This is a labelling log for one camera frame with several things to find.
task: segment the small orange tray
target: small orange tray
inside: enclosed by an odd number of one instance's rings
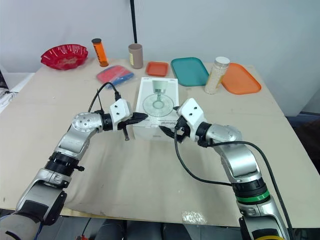
[[[165,77],[168,73],[168,63],[159,61],[150,61],[146,66],[146,73],[149,76]]]
[[[222,79],[224,88],[237,95],[254,94],[261,90],[260,83],[240,64],[230,63]]]

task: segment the white lid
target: white lid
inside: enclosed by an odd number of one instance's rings
[[[229,64],[230,60],[229,58],[226,58],[225,56],[217,56],[215,58],[215,60],[219,63],[219,64]]]

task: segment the product box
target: product box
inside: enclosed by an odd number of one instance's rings
[[[179,106],[178,79],[142,77],[135,111],[148,114],[148,118],[133,125],[135,138],[172,141],[159,126],[172,131],[178,115],[173,107]]]

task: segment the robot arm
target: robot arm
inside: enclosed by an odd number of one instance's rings
[[[61,138],[44,168],[41,168],[20,198],[15,212],[0,223],[1,240],[33,240],[41,225],[56,222],[67,194],[63,191],[71,182],[75,169],[84,171],[79,162],[84,156],[90,138],[103,131],[123,130],[129,140],[126,126],[146,119],[144,113],[132,113],[129,103],[119,98],[109,108],[94,113],[76,115]]]
[[[188,99],[176,110],[180,116],[176,129],[182,128],[184,131],[178,138],[179,142],[187,136],[201,147],[209,147],[210,143],[242,141],[242,135],[235,127],[207,123],[203,110],[193,98]],[[172,137],[168,129],[161,129]],[[239,223],[243,239],[256,240],[274,236],[263,239],[289,240],[286,226],[262,178],[253,153],[244,144],[218,145],[213,149],[221,157],[221,163],[242,214]]]

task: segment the teal tray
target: teal tray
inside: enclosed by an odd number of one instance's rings
[[[199,58],[176,58],[171,61],[171,67],[178,83],[183,86],[204,86],[207,83],[209,73]]]

